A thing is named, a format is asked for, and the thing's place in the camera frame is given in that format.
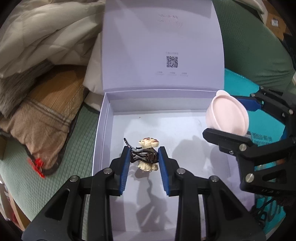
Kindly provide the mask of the brown bear hair claw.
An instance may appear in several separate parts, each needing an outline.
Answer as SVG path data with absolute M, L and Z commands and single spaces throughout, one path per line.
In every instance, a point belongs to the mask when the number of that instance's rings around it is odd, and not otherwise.
M 123 139 L 126 145 L 131 148 L 131 163 L 138 162 L 137 167 L 143 172 L 158 171 L 158 152 L 156 148 L 159 141 L 155 138 L 146 137 L 141 139 L 139 147 L 133 147 L 126 138 Z

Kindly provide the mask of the red tassel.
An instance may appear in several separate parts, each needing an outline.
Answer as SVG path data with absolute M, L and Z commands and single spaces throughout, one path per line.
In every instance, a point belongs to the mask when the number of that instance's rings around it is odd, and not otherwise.
M 30 166 L 32 167 L 32 169 L 41 177 L 41 178 L 45 178 L 45 175 L 43 173 L 43 166 L 44 166 L 44 162 L 40 159 L 34 159 L 32 160 L 31 158 L 27 158 Z

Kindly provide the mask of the cardboard box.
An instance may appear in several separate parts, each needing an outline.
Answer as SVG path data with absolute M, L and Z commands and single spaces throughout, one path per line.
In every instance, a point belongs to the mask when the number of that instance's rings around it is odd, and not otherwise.
M 265 25 L 273 32 L 276 37 L 278 37 L 278 39 L 283 41 L 283 34 L 286 31 L 287 25 L 271 3 L 268 1 L 262 2 L 267 10 L 267 20 Z

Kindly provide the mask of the brown striped pillow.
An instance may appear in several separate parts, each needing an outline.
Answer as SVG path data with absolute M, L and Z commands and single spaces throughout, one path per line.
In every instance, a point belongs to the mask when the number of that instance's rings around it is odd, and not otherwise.
M 79 110 L 88 94 L 85 66 L 60 65 L 38 78 L 14 114 L 1 118 L 1 133 L 17 140 L 28 158 L 44 162 L 49 176 L 59 168 Z

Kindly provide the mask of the lavender gift box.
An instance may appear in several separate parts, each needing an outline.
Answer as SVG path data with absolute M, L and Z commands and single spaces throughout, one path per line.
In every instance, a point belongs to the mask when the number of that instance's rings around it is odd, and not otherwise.
M 106 1 L 102 86 L 92 174 L 120 157 L 123 138 L 134 147 L 156 138 L 181 168 L 228 187 L 229 158 L 203 138 L 206 111 L 224 88 L 224 52 L 212 1 Z M 113 240 L 174 240 L 179 197 L 168 197 L 158 171 L 130 164 L 126 188 L 110 197 Z M 242 218 L 208 231 L 188 228 L 183 240 L 252 240 Z

